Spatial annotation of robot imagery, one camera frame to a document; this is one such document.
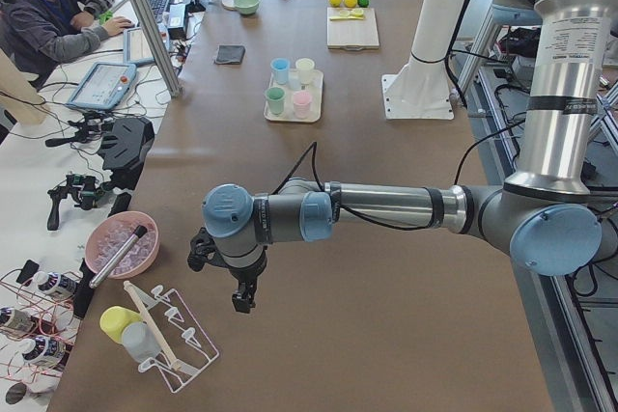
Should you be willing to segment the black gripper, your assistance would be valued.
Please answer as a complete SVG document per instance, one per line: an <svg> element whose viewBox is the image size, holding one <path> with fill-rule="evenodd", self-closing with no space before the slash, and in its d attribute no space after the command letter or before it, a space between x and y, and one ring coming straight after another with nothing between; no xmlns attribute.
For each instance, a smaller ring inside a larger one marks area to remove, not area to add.
<svg viewBox="0 0 618 412"><path fill-rule="evenodd" d="M234 309L238 313L250 314L255 307L255 293L258 278L267 268L267 257L259 257L245 267L228 265L229 272L237 280L238 288L232 295Z"/></svg>

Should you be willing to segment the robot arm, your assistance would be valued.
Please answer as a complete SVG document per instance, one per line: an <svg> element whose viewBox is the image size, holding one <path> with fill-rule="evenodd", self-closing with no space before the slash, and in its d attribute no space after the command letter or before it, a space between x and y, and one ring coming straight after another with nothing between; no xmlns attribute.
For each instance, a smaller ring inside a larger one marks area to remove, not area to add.
<svg viewBox="0 0 618 412"><path fill-rule="evenodd" d="M501 185L440 190L288 176L261 195L220 185L203 201L205 224L192 238L189 267L229 270L238 281L233 305L249 313L267 247L329 238L339 220L473 235L544 276L567 275L591 261L603 229L581 170L617 0L493 0L502 23L518 22L520 10L541 35L520 158Z"/></svg>

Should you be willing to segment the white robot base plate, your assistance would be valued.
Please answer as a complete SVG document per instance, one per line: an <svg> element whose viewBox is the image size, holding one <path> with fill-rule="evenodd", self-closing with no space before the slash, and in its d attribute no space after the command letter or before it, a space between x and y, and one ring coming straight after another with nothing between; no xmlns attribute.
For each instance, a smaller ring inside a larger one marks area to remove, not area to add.
<svg viewBox="0 0 618 412"><path fill-rule="evenodd" d="M427 77L403 72L381 77L387 120L453 120L450 88L444 75Z"/></svg>

